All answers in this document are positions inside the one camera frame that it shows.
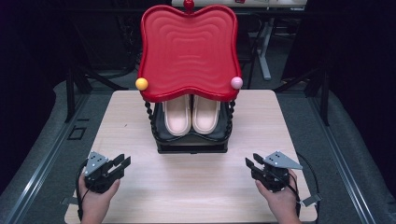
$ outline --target light wood tabletop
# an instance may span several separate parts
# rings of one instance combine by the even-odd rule
[[[226,153],[159,154],[139,91],[114,92],[92,150],[110,159],[131,156],[131,165],[104,222],[276,222],[245,158],[253,161],[253,153],[267,156],[280,150],[298,161],[288,128],[273,91],[240,91],[235,102]],[[295,173],[305,199],[310,193],[304,174]],[[77,210],[69,205],[64,220],[78,223]],[[302,207],[300,220],[316,218],[315,207]]]
[[[183,7],[184,0],[173,0],[172,6]],[[194,0],[196,7],[206,7],[220,4],[226,7],[305,7],[306,0],[246,0],[244,4],[235,3],[234,0]]]

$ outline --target red knob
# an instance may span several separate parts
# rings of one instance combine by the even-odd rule
[[[184,8],[186,8],[187,14],[191,14],[192,9],[194,8],[194,1],[193,0],[184,0],[183,6],[184,6]]]

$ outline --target black container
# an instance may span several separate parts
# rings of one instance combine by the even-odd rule
[[[210,134],[197,133],[192,127],[183,136],[170,134],[165,126],[163,104],[156,103],[154,112],[146,102],[151,132],[159,153],[224,153],[228,150],[228,139],[233,129],[233,107],[235,102],[221,102],[218,124]]]

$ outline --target pink ball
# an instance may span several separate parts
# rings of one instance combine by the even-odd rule
[[[231,86],[236,90],[241,89],[243,84],[244,81],[240,77],[233,77],[233,79],[231,79]]]

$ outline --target white shoe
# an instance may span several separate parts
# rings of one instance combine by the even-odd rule
[[[220,102],[194,95],[192,128],[201,134],[209,134],[218,125]]]
[[[182,136],[190,131],[191,110],[190,96],[182,95],[170,101],[163,102],[165,126],[174,136]]]

